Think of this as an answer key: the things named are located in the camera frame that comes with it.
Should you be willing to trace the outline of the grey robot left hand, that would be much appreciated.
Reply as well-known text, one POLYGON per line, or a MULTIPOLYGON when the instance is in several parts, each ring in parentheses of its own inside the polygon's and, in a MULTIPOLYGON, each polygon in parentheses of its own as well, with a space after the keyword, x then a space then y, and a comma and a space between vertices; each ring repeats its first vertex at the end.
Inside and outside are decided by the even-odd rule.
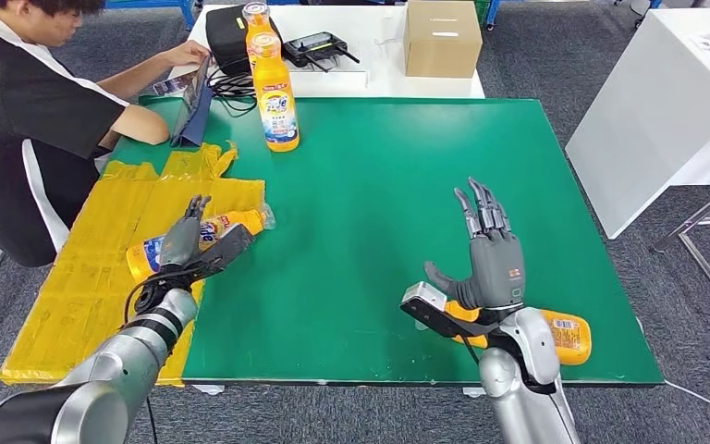
POLYGON ((210 196, 193 196, 182 217, 165 234, 158 257, 161 268, 184 265, 199 251, 202 214, 210 200, 210 196))

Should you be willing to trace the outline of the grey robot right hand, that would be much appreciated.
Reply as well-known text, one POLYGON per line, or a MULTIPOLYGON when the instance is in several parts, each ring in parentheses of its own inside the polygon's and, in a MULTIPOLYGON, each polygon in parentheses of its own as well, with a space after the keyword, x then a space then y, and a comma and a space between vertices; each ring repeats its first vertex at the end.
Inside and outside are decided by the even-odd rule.
POLYGON ((469 236, 471 275, 454 279, 432 262, 425 275, 446 296, 466 310, 497 310, 523 304, 525 266, 519 238, 513 233, 504 207, 478 180, 469 177, 472 197, 453 190, 462 209, 469 236))

